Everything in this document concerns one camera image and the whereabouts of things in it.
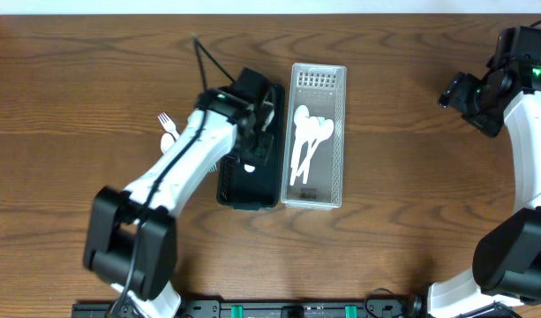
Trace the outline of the white thin spoon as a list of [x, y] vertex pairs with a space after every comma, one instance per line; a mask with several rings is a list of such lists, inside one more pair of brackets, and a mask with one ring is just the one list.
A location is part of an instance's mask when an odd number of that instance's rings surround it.
[[311, 160], [319, 144], [327, 140], [334, 131], [334, 121], [332, 119], [324, 119], [323, 117], [316, 117], [316, 119], [318, 120], [319, 126], [314, 126], [312, 128], [306, 157], [297, 170], [297, 176], [303, 176], [304, 184], [308, 182]]
[[290, 159], [291, 173], [289, 177], [289, 185], [293, 186], [297, 179], [297, 173], [300, 167], [300, 156], [302, 147], [308, 141], [309, 130], [312, 125], [312, 120], [309, 115], [309, 110], [305, 105], [300, 105], [294, 113], [294, 124], [296, 126], [294, 146]]
[[[295, 184], [297, 176], [302, 171], [307, 170], [315, 152], [315, 147], [312, 143], [321, 135], [321, 128], [324, 122], [325, 119], [323, 117], [304, 117], [298, 120], [292, 158], [290, 161], [291, 173], [289, 184], [291, 186]], [[300, 155], [305, 143], [308, 143], [308, 149], [305, 159], [300, 163]]]

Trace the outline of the white fork long handle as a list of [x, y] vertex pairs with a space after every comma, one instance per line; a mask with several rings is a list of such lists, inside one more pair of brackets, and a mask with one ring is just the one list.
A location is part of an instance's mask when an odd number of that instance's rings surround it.
[[179, 139], [179, 132], [177, 130], [177, 125], [176, 123], [171, 119], [171, 117], [166, 113], [166, 112], [163, 112], [161, 114], [158, 115], [158, 119], [163, 127], [163, 129], [172, 135], [172, 137], [175, 139], [175, 140], [178, 140]]

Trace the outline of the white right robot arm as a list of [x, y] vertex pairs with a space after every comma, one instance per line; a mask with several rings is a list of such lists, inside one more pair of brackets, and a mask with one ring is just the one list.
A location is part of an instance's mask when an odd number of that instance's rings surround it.
[[440, 105], [494, 137], [507, 128], [515, 168], [512, 215], [477, 244], [470, 269], [432, 284], [431, 317], [541, 304], [541, 65], [512, 63], [484, 79], [458, 74]]

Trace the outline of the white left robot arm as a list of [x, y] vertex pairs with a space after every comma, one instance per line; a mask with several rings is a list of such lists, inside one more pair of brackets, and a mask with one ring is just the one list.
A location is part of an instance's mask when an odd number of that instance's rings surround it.
[[177, 262], [177, 218], [225, 156], [257, 170], [272, 162], [283, 99], [280, 85], [260, 92], [205, 91], [179, 139], [155, 165], [121, 192], [105, 186], [96, 194], [83, 264], [121, 290], [108, 317], [176, 315], [180, 297], [170, 278]]

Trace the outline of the white thick-handled spoon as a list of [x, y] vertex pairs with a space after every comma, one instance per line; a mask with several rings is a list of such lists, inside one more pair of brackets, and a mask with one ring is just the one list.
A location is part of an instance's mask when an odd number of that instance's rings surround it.
[[161, 137], [161, 145], [160, 145], [161, 152], [163, 154], [168, 152], [169, 149], [175, 144], [175, 142], [176, 142], [176, 139], [171, 133], [169, 132], [164, 133]]

